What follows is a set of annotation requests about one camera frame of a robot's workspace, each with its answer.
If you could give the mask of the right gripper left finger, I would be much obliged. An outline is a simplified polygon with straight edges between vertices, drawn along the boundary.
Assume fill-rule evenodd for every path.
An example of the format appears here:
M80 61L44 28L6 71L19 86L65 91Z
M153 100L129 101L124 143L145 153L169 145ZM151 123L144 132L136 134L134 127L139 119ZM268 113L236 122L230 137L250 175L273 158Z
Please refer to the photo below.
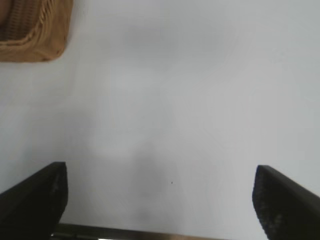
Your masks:
M0 195L2 240L48 240L68 204L65 162L53 162Z

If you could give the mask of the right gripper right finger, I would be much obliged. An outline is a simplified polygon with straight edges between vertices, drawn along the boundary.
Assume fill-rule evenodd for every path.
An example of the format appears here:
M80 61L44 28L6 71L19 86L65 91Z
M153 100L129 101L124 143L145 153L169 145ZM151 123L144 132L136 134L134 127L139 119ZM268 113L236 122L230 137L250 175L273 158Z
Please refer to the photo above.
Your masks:
M320 197L269 165L256 168L252 203L269 240L320 238Z

